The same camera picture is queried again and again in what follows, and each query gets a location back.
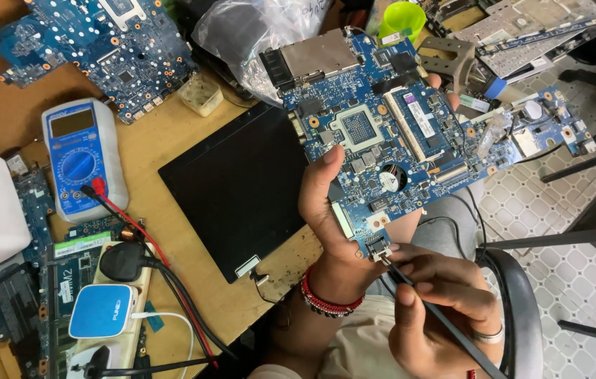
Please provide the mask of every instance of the silver ring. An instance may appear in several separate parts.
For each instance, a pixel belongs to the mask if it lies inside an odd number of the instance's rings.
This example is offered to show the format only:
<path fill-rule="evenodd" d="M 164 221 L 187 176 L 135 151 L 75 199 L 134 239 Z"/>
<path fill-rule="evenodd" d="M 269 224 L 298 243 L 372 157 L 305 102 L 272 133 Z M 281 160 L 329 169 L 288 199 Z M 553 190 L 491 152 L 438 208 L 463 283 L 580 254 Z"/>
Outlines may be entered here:
<path fill-rule="evenodd" d="M 488 345 L 494 345 L 496 343 L 500 343 L 504 340 L 504 325 L 502 324 L 502 328 L 499 332 L 495 334 L 483 334 L 477 331 L 473 331 L 473 339 L 480 343 L 485 343 Z"/>

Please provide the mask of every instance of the digital multimeter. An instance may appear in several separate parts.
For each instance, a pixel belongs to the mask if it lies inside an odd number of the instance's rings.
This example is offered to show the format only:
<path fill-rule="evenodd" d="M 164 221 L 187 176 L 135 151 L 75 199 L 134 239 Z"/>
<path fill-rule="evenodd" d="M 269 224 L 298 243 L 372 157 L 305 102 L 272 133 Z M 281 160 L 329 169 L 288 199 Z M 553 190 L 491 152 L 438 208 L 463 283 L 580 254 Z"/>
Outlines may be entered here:
<path fill-rule="evenodd" d="M 108 216 L 104 207 L 80 191 L 96 177 L 106 182 L 108 200 L 124 210 L 129 196 L 110 108 L 94 98 L 75 100 L 43 112 L 41 121 L 59 217 L 79 224 Z"/>

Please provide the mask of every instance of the white usb cable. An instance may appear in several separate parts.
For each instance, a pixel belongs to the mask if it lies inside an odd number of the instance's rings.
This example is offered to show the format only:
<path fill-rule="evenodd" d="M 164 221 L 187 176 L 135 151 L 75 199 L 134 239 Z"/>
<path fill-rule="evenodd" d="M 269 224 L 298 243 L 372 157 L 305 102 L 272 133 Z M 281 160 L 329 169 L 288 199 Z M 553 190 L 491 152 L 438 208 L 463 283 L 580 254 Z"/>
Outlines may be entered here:
<path fill-rule="evenodd" d="M 138 313 L 131 314 L 131 317 L 132 318 L 146 318 L 146 317 L 150 317 L 152 315 L 173 315 L 175 317 L 180 318 L 181 320 L 185 321 L 186 324 L 188 324 L 188 328 L 190 328 L 190 353 L 188 353 L 188 359 L 186 359 L 186 360 L 189 361 L 190 358 L 192 358 L 192 346 L 195 344 L 195 332 L 192 331 L 192 324 L 190 323 L 190 321 L 188 321 L 188 319 L 185 318 L 184 315 L 172 313 L 172 312 L 138 312 Z M 181 379 L 184 378 L 185 372 L 187 370 L 188 370 L 188 367 L 185 367 L 183 369 L 183 373 L 181 374 Z"/>

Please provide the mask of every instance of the green plastic cup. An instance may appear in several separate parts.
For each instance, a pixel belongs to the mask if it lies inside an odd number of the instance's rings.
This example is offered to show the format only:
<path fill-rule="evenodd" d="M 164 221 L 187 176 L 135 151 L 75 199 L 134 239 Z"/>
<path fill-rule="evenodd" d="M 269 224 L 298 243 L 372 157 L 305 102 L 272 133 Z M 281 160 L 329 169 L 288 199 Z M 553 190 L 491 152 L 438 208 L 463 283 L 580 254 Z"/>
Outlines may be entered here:
<path fill-rule="evenodd" d="M 385 46 L 393 45 L 406 37 L 411 40 L 411 43 L 415 42 L 425 22 L 427 22 L 427 15 L 422 7 L 408 1 L 397 1 L 390 4 L 384 11 L 378 40 L 382 41 L 382 45 Z M 400 39 L 393 39 L 388 43 L 383 41 L 385 37 L 395 33 L 399 33 Z"/>

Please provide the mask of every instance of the red probe wire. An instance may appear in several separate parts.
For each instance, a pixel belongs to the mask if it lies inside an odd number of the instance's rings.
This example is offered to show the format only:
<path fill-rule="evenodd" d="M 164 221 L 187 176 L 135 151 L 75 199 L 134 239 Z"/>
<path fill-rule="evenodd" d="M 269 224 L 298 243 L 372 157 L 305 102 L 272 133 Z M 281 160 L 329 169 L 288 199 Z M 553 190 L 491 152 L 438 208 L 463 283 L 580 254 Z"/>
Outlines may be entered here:
<path fill-rule="evenodd" d="M 138 231 L 143 233 L 143 235 L 146 238 L 148 238 L 148 241 L 150 241 L 150 243 L 153 244 L 153 246 L 155 247 L 155 250 L 158 252 L 159 257 L 162 259 L 162 262 L 164 263 L 164 265 L 167 266 L 167 268 L 171 268 L 171 265 L 169 264 L 167 257 L 164 256 L 164 254 L 162 253 L 162 249 L 159 248 L 158 243 L 155 242 L 153 237 L 151 237 L 150 234 L 148 234 L 145 230 L 143 230 L 143 228 L 141 226 L 139 226 L 139 224 L 137 224 L 129 215 L 127 215 L 117 205 L 115 205 L 112 201 L 108 200 L 108 198 L 106 197 L 106 182 L 104 182 L 104 180 L 102 178 L 96 177 L 96 178 L 92 179 L 91 186 L 94 189 L 94 192 L 96 192 L 96 194 L 99 195 L 99 197 L 104 202 L 106 202 L 108 205 L 110 205 L 111 208 L 113 208 L 117 213 L 119 213 L 122 217 L 124 217 L 125 220 L 129 221 L 129 223 L 131 223 L 134 226 L 134 228 L 136 228 Z M 209 347 L 209 342 L 207 341 L 207 337 L 204 335 L 204 332 L 202 331 L 200 324 L 197 322 L 197 319 L 192 314 L 192 310 L 190 309 L 190 306 L 188 306 L 188 303 L 185 301 L 185 298 L 183 297 L 182 293 L 179 292 L 178 295 L 181 298 L 183 305 L 185 306 L 185 310 L 188 314 L 188 318 L 190 319 L 192 325 L 195 327 L 197 334 L 200 336 L 201 340 L 204 341 L 204 348 L 206 349 L 207 353 L 213 357 L 214 353 L 211 351 L 211 348 Z M 214 363 L 214 366 L 216 366 L 216 368 L 218 368 L 218 362 L 214 361 L 213 363 Z"/>

